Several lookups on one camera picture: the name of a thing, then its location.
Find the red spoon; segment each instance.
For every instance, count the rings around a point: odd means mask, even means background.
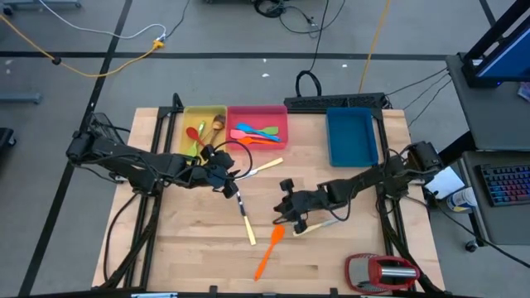
[[[185,133],[190,137],[192,140],[197,141],[201,146],[205,146],[205,144],[202,142],[202,140],[199,137],[199,132],[194,127],[188,127],[185,130]]]

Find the blue spoon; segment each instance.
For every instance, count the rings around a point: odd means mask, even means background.
[[[245,123],[240,123],[235,128],[240,130],[240,131],[247,132],[247,133],[250,132],[250,133],[258,134],[260,136],[266,137],[267,139],[273,140],[275,142],[280,142],[281,141],[279,137],[271,136],[271,135],[266,134],[264,132],[260,132],[259,130],[256,130],[256,129],[250,127],[248,124],[245,124]]]

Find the orange plastic spoon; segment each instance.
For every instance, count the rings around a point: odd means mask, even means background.
[[[282,225],[277,224],[272,231],[271,246],[268,247],[265,257],[263,257],[261,264],[259,264],[256,275],[254,275],[255,281],[258,281],[259,277],[261,277],[263,270],[265,270],[265,265],[267,265],[268,257],[271,255],[272,249],[283,239],[283,234],[285,234],[285,228]]]
[[[278,144],[278,142],[275,142],[275,141],[258,140],[258,139],[253,139],[251,137],[244,137],[242,139],[238,139],[238,142],[244,145],[250,145],[252,143],[265,144],[265,145],[277,145]]]

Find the wooden table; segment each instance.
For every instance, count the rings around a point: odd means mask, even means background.
[[[130,146],[149,151],[156,116],[156,108],[139,108],[136,111],[128,140]],[[401,151],[410,143],[403,111],[385,110],[383,116],[389,147]],[[176,152],[179,147],[181,121],[180,114],[176,120],[172,152]],[[375,132],[376,139],[379,140],[377,128]],[[284,159],[280,166],[263,171],[253,178],[238,181],[248,218],[258,241],[255,246],[248,242],[235,198],[225,199],[222,195],[213,193],[210,188],[167,188],[162,200],[148,290],[207,292],[210,286],[216,285],[219,292],[325,294],[330,292],[331,287],[336,287],[341,294],[353,293],[347,287],[344,276],[347,256],[360,252],[385,254],[381,223],[375,210],[374,187],[362,191],[352,200],[351,216],[347,222],[337,223],[299,238],[292,237],[292,227],[286,227],[286,237],[274,248],[261,280],[253,280],[254,272],[270,243],[272,220],[279,215],[272,207],[284,195],[279,187],[281,180],[292,178],[295,190],[315,190],[320,182],[349,178],[365,170],[331,167],[326,138],[325,115],[290,114],[287,149],[253,153],[256,166],[278,157]],[[235,151],[230,152],[230,155],[236,160],[234,168],[244,171],[248,166],[246,153]],[[380,149],[379,156],[379,161],[382,162],[383,154]],[[131,194],[129,185],[117,187],[109,222]],[[420,188],[411,186],[410,196],[422,199]],[[138,202],[139,199],[121,214],[113,229],[109,272],[119,265],[130,248]],[[402,200],[401,209],[410,253],[432,281],[443,288],[425,208]],[[345,210],[338,211],[340,216],[344,216],[344,212]],[[317,224],[330,218],[327,211],[311,212],[307,223]],[[104,281],[103,251],[104,246],[94,274],[94,285]],[[138,264],[142,259],[143,253],[140,253]],[[136,281],[133,284],[137,284],[139,280],[141,270],[138,268],[140,267],[137,266]]]

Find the green spoon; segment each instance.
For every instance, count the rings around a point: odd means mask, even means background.
[[[205,129],[205,124],[206,122],[201,122],[200,125],[199,125],[199,129],[197,129],[197,131],[199,132],[199,137],[200,135],[202,134],[203,130]],[[191,145],[190,149],[188,149],[188,152],[186,153],[187,155],[189,156],[197,156],[197,141],[193,142],[193,144]]]
[[[265,127],[264,129],[259,129],[259,132],[270,134],[271,136],[278,134],[278,127]]]

